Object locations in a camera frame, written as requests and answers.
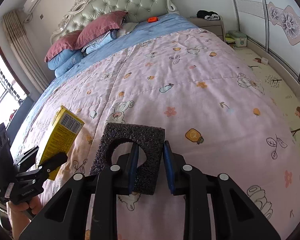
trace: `nightstand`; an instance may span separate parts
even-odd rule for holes
[[[220,20],[206,20],[197,17],[187,18],[189,22],[192,22],[194,25],[197,25],[199,28],[203,28],[209,32],[217,35],[222,41],[226,40],[225,28],[223,25],[223,20],[220,16]]]

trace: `curtain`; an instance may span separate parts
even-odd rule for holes
[[[2,24],[13,54],[32,84],[42,94],[49,82],[40,68],[16,11],[5,14]]]

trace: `pink pillow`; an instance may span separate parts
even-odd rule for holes
[[[48,50],[46,57],[44,58],[44,62],[50,61],[54,56],[58,55],[64,49],[74,50],[75,43],[81,32],[82,32],[82,30],[70,32],[70,33],[66,34],[65,36],[61,37],[55,43],[53,43],[53,45]]]
[[[90,22],[80,33],[75,49],[82,49],[90,41],[99,37],[112,29],[121,29],[123,17],[127,14],[124,11],[114,11],[99,16],[94,21]]]

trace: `tufted headboard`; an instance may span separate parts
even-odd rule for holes
[[[177,13],[171,0],[75,0],[52,33],[51,44],[69,32],[82,30],[98,16],[116,10],[128,12],[127,22],[142,22],[149,17]]]

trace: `black foam block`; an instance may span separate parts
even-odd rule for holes
[[[146,161],[137,168],[134,192],[153,195],[157,182],[164,129],[137,124],[108,123],[103,131],[90,175],[98,175],[105,167],[111,166],[115,148],[126,142],[136,142],[145,152]]]

